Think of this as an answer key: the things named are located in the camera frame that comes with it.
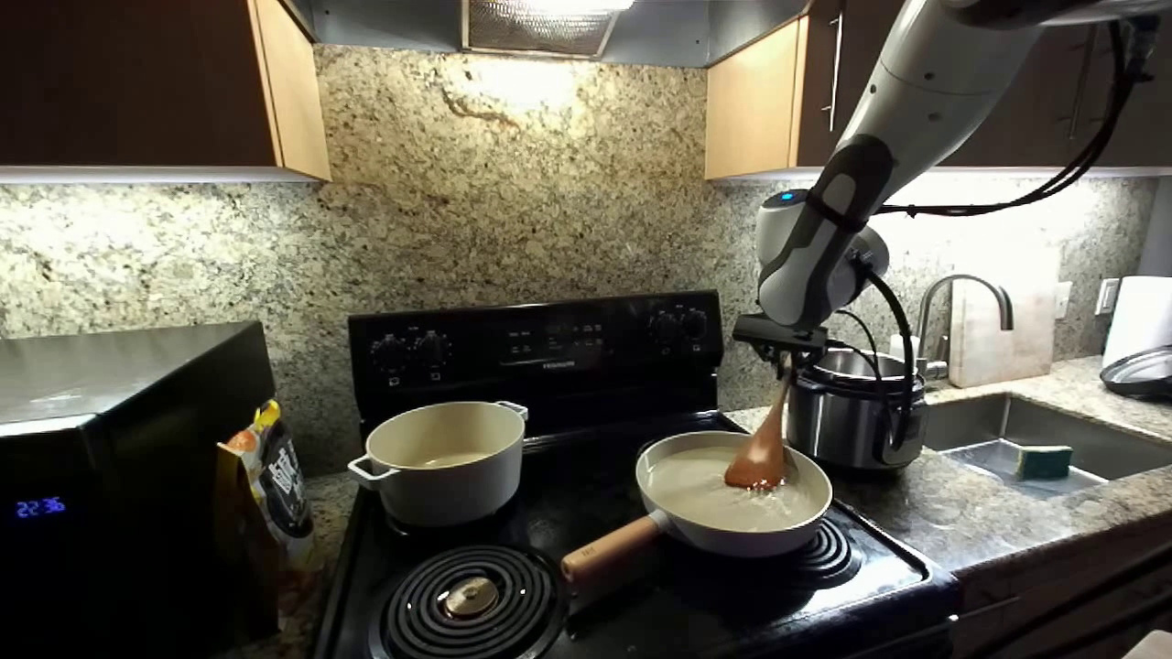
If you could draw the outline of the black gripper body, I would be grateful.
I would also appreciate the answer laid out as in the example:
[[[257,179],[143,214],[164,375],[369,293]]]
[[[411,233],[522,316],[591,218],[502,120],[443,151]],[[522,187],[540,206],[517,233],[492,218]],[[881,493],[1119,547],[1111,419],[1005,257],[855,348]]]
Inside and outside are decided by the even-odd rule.
[[[793,328],[767,316],[739,316],[734,323],[734,337],[774,365],[780,365],[783,359],[813,359],[830,348],[830,337],[826,328]]]

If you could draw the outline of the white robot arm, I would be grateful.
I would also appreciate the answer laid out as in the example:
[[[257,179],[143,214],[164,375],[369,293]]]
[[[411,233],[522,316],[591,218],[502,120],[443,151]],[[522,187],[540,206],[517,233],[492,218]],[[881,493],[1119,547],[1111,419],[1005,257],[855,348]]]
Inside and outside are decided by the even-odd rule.
[[[1105,118],[1020,203],[1032,206],[1078,184],[1150,76],[1145,63],[1169,7],[1172,0],[904,0],[817,179],[758,206],[758,310],[739,316],[734,337],[774,365],[826,353],[826,323],[887,270],[867,218],[894,214],[901,187],[953,159],[990,120],[1047,29],[1105,24],[1113,40]]]

